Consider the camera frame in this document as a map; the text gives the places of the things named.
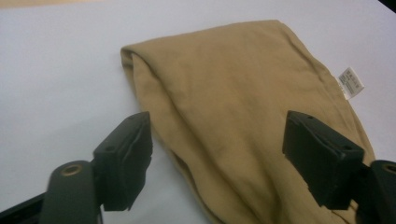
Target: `white background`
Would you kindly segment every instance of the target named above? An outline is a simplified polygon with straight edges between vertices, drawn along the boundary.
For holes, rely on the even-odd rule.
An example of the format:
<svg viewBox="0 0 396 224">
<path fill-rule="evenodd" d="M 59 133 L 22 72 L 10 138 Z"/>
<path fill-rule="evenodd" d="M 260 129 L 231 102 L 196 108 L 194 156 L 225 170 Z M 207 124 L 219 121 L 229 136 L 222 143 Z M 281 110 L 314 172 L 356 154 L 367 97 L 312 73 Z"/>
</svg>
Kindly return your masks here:
<svg viewBox="0 0 396 224">
<path fill-rule="evenodd" d="M 0 9 L 0 211 L 46 190 L 50 173 L 92 151 L 139 111 L 120 48 L 240 21 L 280 20 L 334 76 L 352 66 L 350 100 L 378 159 L 396 161 L 396 14 L 375 0 L 107 0 Z M 132 211 L 105 223 L 208 223 L 155 142 Z"/>
</svg>

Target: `care label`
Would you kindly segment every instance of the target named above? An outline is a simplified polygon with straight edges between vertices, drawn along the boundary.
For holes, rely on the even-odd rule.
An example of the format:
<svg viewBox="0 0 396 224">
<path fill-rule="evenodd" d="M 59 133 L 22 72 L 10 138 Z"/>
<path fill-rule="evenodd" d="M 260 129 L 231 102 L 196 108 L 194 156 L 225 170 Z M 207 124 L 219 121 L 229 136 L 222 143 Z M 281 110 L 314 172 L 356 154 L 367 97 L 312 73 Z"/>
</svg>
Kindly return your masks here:
<svg viewBox="0 0 396 224">
<path fill-rule="evenodd" d="M 363 83 L 361 83 L 358 75 L 356 75 L 351 67 L 348 67 L 348 69 L 337 78 L 337 81 L 347 100 L 356 96 L 364 89 Z"/>
</svg>

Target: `fabric fold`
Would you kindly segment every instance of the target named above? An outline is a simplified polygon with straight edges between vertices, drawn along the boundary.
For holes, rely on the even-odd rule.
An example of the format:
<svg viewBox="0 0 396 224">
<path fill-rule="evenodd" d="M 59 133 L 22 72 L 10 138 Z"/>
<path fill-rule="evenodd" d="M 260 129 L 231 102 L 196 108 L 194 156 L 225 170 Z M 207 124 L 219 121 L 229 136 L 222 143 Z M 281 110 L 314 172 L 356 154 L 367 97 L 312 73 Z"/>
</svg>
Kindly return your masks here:
<svg viewBox="0 0 396 224">
<path fill-rule="evenodd" d="M 282 154 L 288 110 L 374 153 L 328 69 L 279 21 L 126 46 L 122 65 L 153 130 L 213 223 L 354 223 L 318 207 Z"/>
</svg>

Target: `white table surface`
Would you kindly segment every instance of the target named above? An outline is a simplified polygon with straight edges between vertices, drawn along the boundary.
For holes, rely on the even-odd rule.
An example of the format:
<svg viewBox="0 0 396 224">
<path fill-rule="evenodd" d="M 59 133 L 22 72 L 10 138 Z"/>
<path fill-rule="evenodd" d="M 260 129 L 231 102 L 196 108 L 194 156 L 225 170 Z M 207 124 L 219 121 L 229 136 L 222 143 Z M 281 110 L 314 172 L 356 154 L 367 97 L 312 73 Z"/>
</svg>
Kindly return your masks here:
<svg viewBox="0 0 396 224">
<path fill-rule="evenodd" d="M 107 0 L 0 9 L 0 211 L 46 190 L 50 173 L 92 151 L 139 111 L 122 46 L 240 21 L 277 19 L 338 76 L 366 88 L 350 100 L 378 159 L 396 161 L 396 14 L 375 0 Z M 208 223 L 155 142 L 130 212 L 105 223 Z"/>
</svg>

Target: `clothing tag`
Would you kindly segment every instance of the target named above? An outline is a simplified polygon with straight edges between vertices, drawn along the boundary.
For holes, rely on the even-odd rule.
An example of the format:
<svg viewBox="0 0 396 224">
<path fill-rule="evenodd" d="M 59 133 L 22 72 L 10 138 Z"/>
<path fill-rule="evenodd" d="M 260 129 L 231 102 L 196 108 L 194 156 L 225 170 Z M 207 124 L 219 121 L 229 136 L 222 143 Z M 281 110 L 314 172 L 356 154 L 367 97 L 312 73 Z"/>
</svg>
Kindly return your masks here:
<svg viewBox="0 0 396 224">
<path fill-rule="evenodd" d="M 364 89 L 363 83 L 361 83 L 358 75 L 356 75 L 351 67 L 348 67 L 348 69 L 337 78 L 337 82 L 343 90 L 347 100 L 356 96 Z"/>
</svg>

